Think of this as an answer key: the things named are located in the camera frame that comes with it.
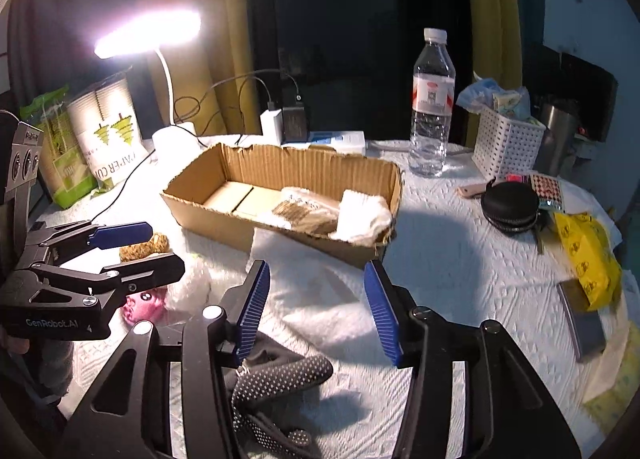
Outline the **left hand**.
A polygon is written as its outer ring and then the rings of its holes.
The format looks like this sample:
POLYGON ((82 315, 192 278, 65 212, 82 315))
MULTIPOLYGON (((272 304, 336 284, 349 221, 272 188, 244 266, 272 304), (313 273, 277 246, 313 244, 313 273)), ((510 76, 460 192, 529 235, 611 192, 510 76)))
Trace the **left hand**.
POLYGON ((29 351, 28 340, 11 337, 3 328, 0 328, 0 346, 2 349, 18 355, 24 355, 29 351))

